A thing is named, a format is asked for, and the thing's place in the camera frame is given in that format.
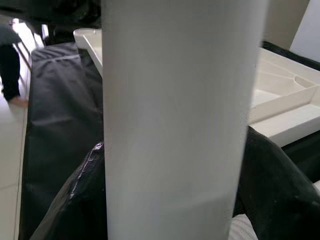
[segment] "black plastic cover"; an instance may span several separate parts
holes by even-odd
[[[30,240],[107,240],[104,144],[65,182]]]
[[[87,153],[103,141],[102,78],[74,43],[32,53],[19,239],[29,240]]]

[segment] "white cylindrical pole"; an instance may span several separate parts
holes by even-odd
[[[104,1],[108,239],[227,239],[267,1]]]

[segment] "black pants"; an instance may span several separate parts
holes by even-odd
[[[19,77],[20,59],[19,54],[12,45],[0,46],[0,76],[3,85],[3,95],[7,101],[20,96]]]

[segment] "person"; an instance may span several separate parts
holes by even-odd
[[[21,42],[9,24],[0,23],[0,76],[2,93],[6,101],[19,107],[28,107],[28,101],[20,97],[20,59],[13,44]]]

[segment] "white wall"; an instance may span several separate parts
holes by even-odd
[[[320,0],[311,0],[290,50],[320,62]]]
[[[263,39],[289,49],[309,0],[270,0]]]

